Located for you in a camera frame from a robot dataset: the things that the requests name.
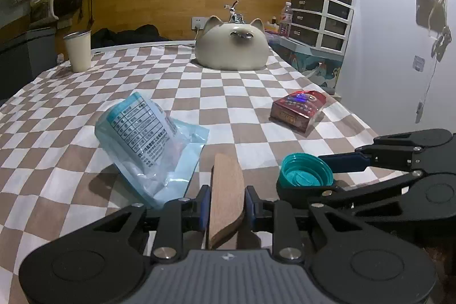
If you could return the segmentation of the light blue snack pouch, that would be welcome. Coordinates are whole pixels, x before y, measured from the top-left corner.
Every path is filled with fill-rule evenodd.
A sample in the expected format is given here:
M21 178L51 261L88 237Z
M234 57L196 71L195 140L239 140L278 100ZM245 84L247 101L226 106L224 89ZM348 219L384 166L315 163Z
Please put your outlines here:
M175 120L140 93L111 107L94 130L102 149L143 202L184 197L209 130Z

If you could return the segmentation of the grey storage bin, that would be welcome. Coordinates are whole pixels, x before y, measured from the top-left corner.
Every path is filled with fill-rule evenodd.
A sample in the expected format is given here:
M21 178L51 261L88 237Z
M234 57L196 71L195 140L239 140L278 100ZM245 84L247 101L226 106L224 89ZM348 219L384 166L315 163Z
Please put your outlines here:
M55 28L39 28L1 45L1 99L10 98L41 72L57 65L55 34Z

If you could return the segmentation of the white drawer organizer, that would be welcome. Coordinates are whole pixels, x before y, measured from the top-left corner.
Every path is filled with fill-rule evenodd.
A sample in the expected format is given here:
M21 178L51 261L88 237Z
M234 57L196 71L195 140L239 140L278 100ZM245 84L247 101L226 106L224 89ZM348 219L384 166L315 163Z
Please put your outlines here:
M338 0L291 0L291 11L290 39L315 50L345 55L352 6Z

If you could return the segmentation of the cream metal cup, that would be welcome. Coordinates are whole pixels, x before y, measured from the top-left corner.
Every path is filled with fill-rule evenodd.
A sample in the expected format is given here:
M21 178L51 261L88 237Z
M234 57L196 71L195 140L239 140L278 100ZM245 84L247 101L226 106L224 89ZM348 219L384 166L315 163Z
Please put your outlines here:
M63 37L73 72L85 72L91 67L90 31L73 32Z

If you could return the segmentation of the red snack box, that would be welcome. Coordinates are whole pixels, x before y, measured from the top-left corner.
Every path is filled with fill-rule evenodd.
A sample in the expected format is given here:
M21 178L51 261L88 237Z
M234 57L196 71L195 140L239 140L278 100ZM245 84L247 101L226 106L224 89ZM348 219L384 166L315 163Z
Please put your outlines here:
M304 133L315 123L326 104L326 96L315 90L301 90L273 102L270 118Z

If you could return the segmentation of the teal plastic lid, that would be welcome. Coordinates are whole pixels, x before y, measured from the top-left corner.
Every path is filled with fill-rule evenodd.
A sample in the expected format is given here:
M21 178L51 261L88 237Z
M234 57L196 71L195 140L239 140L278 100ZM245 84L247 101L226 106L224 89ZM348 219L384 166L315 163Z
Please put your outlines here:
M332 191L334 177L320 158L306 153L289 154L281 162L276 189L281 200L301 199Z

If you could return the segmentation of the chrome faucet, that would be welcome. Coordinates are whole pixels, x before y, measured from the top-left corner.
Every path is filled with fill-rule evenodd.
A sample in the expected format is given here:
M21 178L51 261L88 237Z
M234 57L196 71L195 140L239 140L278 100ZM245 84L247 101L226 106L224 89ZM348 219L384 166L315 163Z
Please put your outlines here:
M229 11L229 23L243 24L244 19L243 15L237 13L236 6L239 3L239 0L236 0L232 5L224 4L224 8Z

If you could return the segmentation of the teal illustrated box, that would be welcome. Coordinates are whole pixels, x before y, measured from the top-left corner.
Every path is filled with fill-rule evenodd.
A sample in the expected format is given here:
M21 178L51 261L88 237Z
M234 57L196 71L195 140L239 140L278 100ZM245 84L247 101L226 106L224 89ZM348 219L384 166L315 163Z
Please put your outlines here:
M343 57L275 36L269 46L290 66L327 92L335 91Z

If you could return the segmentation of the cream cat shaped pot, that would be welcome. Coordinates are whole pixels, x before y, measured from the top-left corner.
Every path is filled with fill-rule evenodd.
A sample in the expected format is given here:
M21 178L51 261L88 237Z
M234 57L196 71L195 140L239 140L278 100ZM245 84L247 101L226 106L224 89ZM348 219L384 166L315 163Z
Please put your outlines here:
M213 15L196 38L196 62L213 70L261 70L269 55L260 19L251 23L232 23Z

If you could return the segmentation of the plastic water bottle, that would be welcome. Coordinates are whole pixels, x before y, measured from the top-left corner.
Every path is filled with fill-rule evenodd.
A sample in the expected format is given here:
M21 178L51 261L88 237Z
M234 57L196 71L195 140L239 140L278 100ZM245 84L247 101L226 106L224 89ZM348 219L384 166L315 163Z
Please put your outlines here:
M279 22L279 35L288 37L290 32L290 27L293 18L293 11L291 9L291 2L286 1L285 6L280 13L280 22Z

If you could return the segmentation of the checkered tablecloth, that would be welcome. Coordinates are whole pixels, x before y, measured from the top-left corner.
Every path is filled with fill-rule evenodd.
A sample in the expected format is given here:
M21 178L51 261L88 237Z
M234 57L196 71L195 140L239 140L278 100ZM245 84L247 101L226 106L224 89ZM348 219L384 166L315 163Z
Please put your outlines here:
M301 90L316 86L275 53L260 71L219 72L180 43L116 47L94 53L85 72L63 63L41 73L1 106L1 301L25 302L19 266L32 250L137 201L94 133L112 106L138 93L205 135L188 197L225 154L272 199L287 155L350 152L375 137L333 98L305 133L272 121L272 103Z

